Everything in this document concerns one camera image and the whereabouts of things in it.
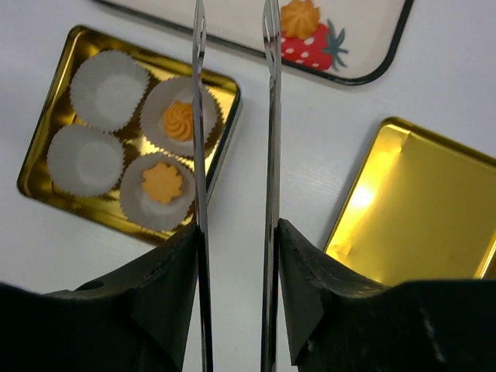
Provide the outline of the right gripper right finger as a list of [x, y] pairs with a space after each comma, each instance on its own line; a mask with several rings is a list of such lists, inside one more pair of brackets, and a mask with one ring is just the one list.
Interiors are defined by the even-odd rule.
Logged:
[[291, 362], [300, 371], [493, 371], [495, 282], [388, 287], [278, 223]]

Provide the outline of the flower cookie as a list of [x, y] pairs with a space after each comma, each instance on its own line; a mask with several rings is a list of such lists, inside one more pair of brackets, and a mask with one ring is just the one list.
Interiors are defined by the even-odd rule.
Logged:
[[168, 204], [183, 194], [183, 177], [174, 165], [159, 162], [144, 170], [142, 177], [143, 191], [156, 202]]

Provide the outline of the metal serving tongs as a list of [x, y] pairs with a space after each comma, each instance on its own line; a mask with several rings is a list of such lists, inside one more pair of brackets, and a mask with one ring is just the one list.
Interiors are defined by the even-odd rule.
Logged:
[[[277, 370], [277, 312], [279, 242], [277, 224], [280, 215], [281, 165], [281, 14], [276, 1], [263, 7], [263, 44], [269, 79], [269, 117], [267, 151], [267, 195], [263, 259], [263, 305], [261, 330], [262, 371]], [[201, 317], [202, 369], [214, 369], [212, 347], [212, 306], [208, 255], [208, 213], [205, 173], [204, 105], [201, 72], [205, 55], [206, 16], [202, 1], [195, 4], [192, 44], [193, 144], [195, 168], [195, 216], [198, 226], [198, 290]]]

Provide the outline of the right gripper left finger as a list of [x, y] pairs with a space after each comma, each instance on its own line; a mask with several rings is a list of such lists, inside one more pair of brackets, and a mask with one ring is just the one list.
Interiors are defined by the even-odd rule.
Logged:
[[1, 286], [3, 371], [179, 371], [197, 282], [197, 226], [73, 291]]

